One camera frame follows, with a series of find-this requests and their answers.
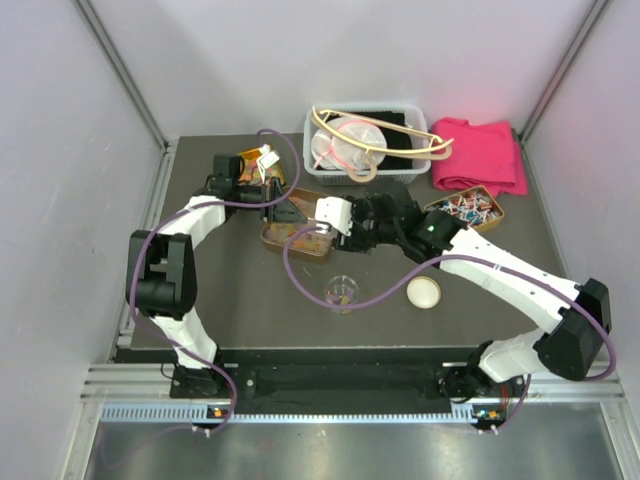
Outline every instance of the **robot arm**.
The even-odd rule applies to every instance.
[[[242,185],[243,160],[238,156],[216,155],[213,174],[207,178],[204,188],[191,197],[186,210],[192,210],[162,228],[151,243],[140,272],[136,294],[136,306],[174,344],[178,364],[190,370],[208,368],[205,364],[186,355],[183,350],[214,362],[218,348],[205,332],[195,309],[197,281],[193,251],[214,229],[223,225],[238,207],[211,205],[195,208],[202,203],[216,200],[243,204],[270,202],[283,195],[277,179],[262,186]],[[260,210],[265,221],[305,223],[306,217],[289,200]],[[129,300],[132,275],[142,244],[149,232],[138,230],[129,240],[127,268],[127,292]]]
[[[361,199],[321,200],[315,218],[325,232],[338,231],[334,239],[338,250],[366,253],[386,243],[400,246],[418,263],[440,255],[470,255],[525,273],[576,301],[610,330],[608,290],[603,284],[590,279],[578,285],[553,276],[491,244],[462,220],[439,210],[423,213],[398,182],[374,184]],[[473,396],[495,383],[540,371],[575,381],[585,378],[603,341],[567,303],[499,268],[464,260],[442,262],[439,268],[502,298],[538,327],[509,340],[480,345],[466,367],[450,372],[444,385],[447,395]]]

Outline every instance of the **black base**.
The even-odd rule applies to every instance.
[[[321,348],[220,351],[238,387],[239,414],[448,413],[438,381],[444,362],[465,362],[474,348]],[[172,363],[174,352],[166,351]],[[160,352],[148,352],[158,362]],[[143,362],[143,352],[116,359]],[[209,370],[174,371],[172,398],[229,398],[224,381]],[[515,383],[509,392],[518,396]],[[487,391],[499,397],[499,389]]]

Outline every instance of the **cable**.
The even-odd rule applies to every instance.
[[[138,312],[137,312],[136,306],[135,306],[136,305],[136,293],[137,293],[137,289],[138,289],[138,277],[140,276],[140,271],[142,270],[142,264],[144,263],[145,255],[146,255],[147,250],[149,249],[149,245],[151,245],[151,242],[153,241],[154,237],[158,234],[158,232],[160,230],[162,230],[162,228],[164,228],[169,223],[177,220],[178,218],[180,218],[180,217],[182,217],[182,216],[184,216],[184,215],[186,215],[186,214],[190,213],[191,211],[196,210],[198,208],[211,207],[211,206],[214,206],[214,205],[224,205],[224,206],[227,206],[227,207],[239,207],[239,208],[250,208],[250,209],[267,208],[267,207],[271,207],[273,205],[276,205],[276,204],[284,201],[287,197],[289,197],[293,193],[295,188],[298,186],[298,182],[300,181],[300,171],[302,169],[302,162],[300,161],[300,156],[298,155],[298,151],[296,150],[296,147],[293,145],[291,140],[289,140],[287,137],[285,137],[282,133],[280,133],[280,132],[278,132],[276,130],[272,130],[270,128],[263,128],[262,130],[258,131],[258,133],[256,134],[258,144],[260,144],[260,138],[264,134],[276,135],[277,137],[281,138],[287,144],[287,146],[291,149],[291,151],[293,152],[293,156],[294,156],[294,159],[296,161],[296,176],[295,176],[295,178],[293,180],[293,183],[291,184],[291,188],[289,188],[289,190],[286,191],[284,193],[284,195],[282,195],[281,197],[276,198],[275,200],[272,200],[270,202],[248,204],[248,203],[241,203],[241,202],[225,202],[225,201],[222,201],[222,200],[218,200],[218,201],[205,202],[205,203],[200,203],[198,205],[193,205],[190,208],[190,210],[180,210],[180,211],[174,213],[173,215],[169,216],[168,218],[165,218],[160,223],[158,223],[158,225],[156,225],[149,232],[149,235],[147,235],[147,238],[145,238],[145,240],[144,240],[144,242],[142,244],[142,248],[140,249],[140,254],[138,255],[138,259],[136,260],[136,265],[135,265],[135,268],[133,270],[133,280],[131,281],[131,290],[130,290],[130,293],[129,293],[129,313],[131,314],[131,318],[133,319],[133,321],[134,321],[134,323],[136,325],[136,328],[140,328],[141,330],[145,331],[149,335],[152,335],[152,336],[154,336],[156,338],[160,338],[162,340],[167,341],[171,346],[173,346],[175,348],[180,348],[185,355],[187,355],[188,357],[190,357],[190,358],[202,363],[203,365],[206,365],[207,367],[211,368],[217,374],[221,375],[225,379],[225,381],[229,384],[229,387],[231,388],[231,404],[229,406],[229,413],[222,419],[221,423],[219,423],[215,428],[211,429],[211,431],[210,431],[211,434],[218,433],[222,429],[226,428],[226,426],[229,424],[229,420],[231,419],[231,415],[233,414],[233,411],[235,410],[236,404],[238,403],[238,389],[236,388],[236,384],[233,382],[233,379],[227,374],[227,372],[225,372],[222,368],[220,368],[217,365],[215,365],[213,362],[211,362],[209,360],[205,360],[204,358],[200,358],[195,353],[193,353],[193,352],[187,350],[186,348],[184,348],[180,343],[175,342],[175,341],[167,338],[163,334],[156,333],[153,329],[147,327],[146,325],[144,325],[144,323],[142,323],[140,321],[140,317],[138,316]],[[101,445],[101,449],[100,450],[101,450],[102,461],[103,461],[103,463],[105,464],[105,466],[107,468],[118,468],[122,464],[124,464],[127,460],[129,460],[133,455],[135,455],[138,451],[140,451],[142,448],[146,447],[148,444],[150,444],[155,439],[163,436],[166,433],[174,432],[176,430],[186,430],[186,429],[191,429],[191,426],[185,426],[185,425],[173,426],[173,427],[167,428],[165,430],[162,430],[162,431],[156,433],[155,435],[153,435],[152,437],[150,437],[149,439],[145,440],[144,442],[142,442],[138,446],[136,446],[133,450],[128,452],[120,460],[118,460],[117,462],[114,462],[114,463],[109,463],[104,458],[104,442],[101,442],[102,445]]]
[[[310,232],[319,230],[319,228],[320,227],[317,227],[317,226],[309,227],[309,228],[303,228],[301,230],[298,230],[291,237],[289,237],[289,240],[285,244],[284,251],[282,252],[282,258],[283,258],[283,262],[284,262],[284,268],[287,271],[287,275],[289,275],[289,279],[293,282],[293,284],[300,291],[300,293],[302,293],[305,297],[307,297],[309,300],[311,300],[316,305],[320,305],[321,307],[325,307],[325,308],[330,308],[332,310],[362,310],[363,308],[372,307],[373,305],[375,305],[375,304],[377,304],[377,303],[379,303],[379,302],[381,302],[383,300],[386,300],[388,297],[390,297],[395,292],[397,292],[398,289],[400,289],[405,283],[407,283],[409,280],[411,280],[413,277],[415,277],[422,270],[424,270],[427,267],[431,267],[431,266],[435,265],[436,263],[446,262],[446,261],[449,261],[449,260],[464,260],[464,261],[467,261],[467,262],[478,263],[480,265],[484,265],[484,266],[489,267],[489,268],[496,268],[498,266],[493,262],[490,262],[488,260],[484,260],[482,258],[473,257],[471,255],[457,255],[457,254],[456,255],[440,255],[438,257],[431,258],[431,259],[427,260],[424,263],[421,263],[420,265],[415,267],[413,270],[411,270],[403,278],[398,280],[398,282],[395,285],[393,285],[391,288],[389,288],[386,292],[381,293],[377,297],[374,297],[374,298],[372,298],[370,300],[367,300],[366,302],[362,302],[362,303],[352,303],[350,305],[333,305],[332,303],[328,303],[328,302],[325,302],[324,300],[321,300],[320,298],[316,297],[311,292],[309,292],[300,283],[298,278],[295,276],[295,274],[293,273],[293,269],[291,268],[291,263],[289,262],[289,250],[291,250],[291,245],[293,245],[293,242],[295,240],[297,240],[298,237],[300,237],[300,236],[302,236],[302,235],[304,235],[306,233],[310,233]],[[547,285],[544,282],[541,282],[540,280],[538,280],[536,278],[530,277],[527,274],[524,274],[522,272],[518,272],[517,270],[513,270],[513,269],[511,269],[509,267],[505,267],[505,266],[500,266],[500,271],[504,272],[504,273],[507,273],[509,275],[513,275],[514,277],[520,278],[520,279],[522,279],[522,280],[524,280],[526,282],[529,282],[530,284],[535,285],[536,287],[541,288],[541,289],[549,292],[550,294],[554,295],[555,297],[559,298],[563,302],[567,303],[571,308],[576,310],[580,315],[585,317],[587,319],[587,321],[591,324],[591,326],[595,329],[595,331],[598,332],[598,334],[602,338],[604,344],[607,346],[607,350],[609,351],[609,365],[607,366],[607,368],[605,369],[604,372],[599,373],[597,375],[594,375],[592,377],[587,377],[587,378],[585,378],[585,380],[587,380],[587,381],[602,380],[604,378],[607,378],[609,375],[611,375],[613,373],[613,371],[616,369],[616,363],[617,363],[617,355],[616,355],[615,348],[613,346],[613,343],[611,342],[611,339],[609,338],[609,335],[607,334],[607,332],[604,331],[604,329],[600,326],[600,324],[593,317],[593,315],[591,315],[589,312],[587,312],[584,309],[584,307],[579,305],[576,301],[570,299],[569,297],[564,295],[562,292],[559,292],[555,288]]]
[[[162,375],[164,378],[167,378],[169,380],[173,380],[173,378],[171,378],[169,375],[164,373],[164,363],[160,364],[160,375]]]
[[[253,167],[251,167],[251,170],[249,171],[249,180],[248,180],[249,185],[254,185],[254,183],[253,183],[253,172],[255,172],[257,168],[258,168],[258,165],[254,165]]]
[[[500,410],[507,413],[509,408],[509,392],[506,385],[500,385]]]
[[[513,407],[513,412],[511,412],[511,415],[509,415],[507,417],[507,419],[502,423],[502,425],[500,425],[499,427],[496,427],[495,430],[485,430],[485,431],[489,431],[489,432],[493,431],[497,435],[499,432],[504,430],[505,427],[507,425],[509,425],[509,423],[513,420],[513,418],[516,416],[516,414],[522,408],[522,404],[524,403],[524,399],[527,398],[527,395],[529,394],[529,387],[530,386],[531,386],[531,375],[527,375],[527,379],[524,382],[524,388],[522,389],[522,395],[520,395],[520,398],[518,399],[518,403],[516,403],[516,406]]]
[[[467,403],[469,400],[471,400],[473,397],[464,397],[462,400],[453,400],[449,394],[447,393],[446,390],[443,391],[445,397],[447,397],[447,400],[449,400],[449,402],[451,403],[455,403],[456,405],[462,405],[463,403]]]

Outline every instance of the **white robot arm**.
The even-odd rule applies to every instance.
[[[602,283],[590,279],[579,285],[556,277],[491,244],[462,220],[438,210],[422,212],[398,182],[374,184],[360,199],[320,200],[315,219],[324,232],[337,230],[334,247],[339,250],[365,253],[386,243],[400,246],[417,263],[438,256],[464,255],[500,266],[491,268],[460,259],[439,264],[442,271],[465,278],[510,303],[538,327],[478,347],[472,355],[473,364],[462,375],[475,376],[471,383],[502,383],[543,371],[583,380],[603,344],[588,320],[565,300],[501,268],[546,284],[586,309],[607,333],[611,328],[608,290]]]
[[[219,198],[207,195],[194,196],[191,197],[185,209],[193,209],[200,203],[216,200],[219,200]],[[225,209],[222,205],[201,207],[194,209],[189,215],[173,221],[161,229],[159,234],[166,236],[187,235],[191,238],[192,249],[195,250],[207,235],[224,224],[225,219]],[[186,355],[183,352],[184,349],[188,349],[198,357],[213,363],[218,346],[205,332],[195,305],[182,318],[156,313],[155,315],[150,315],[149,319],[160,327],[169,340],[173,340],[175,344],[179,345],[179,347],[176,346],[174,348],[178,354],[178,363],[180,365],[193,369],[208,368],[207,365],[199,362],[193,356]]]

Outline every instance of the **pink towel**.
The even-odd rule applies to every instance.
[[[492,195],[528,193],[520,147],[508,122],[469,125],[467,120],[443,118],[433,133],[455,139],[447,160],[433,162],[433,184],[440,190],[463,190],[484,185]]]

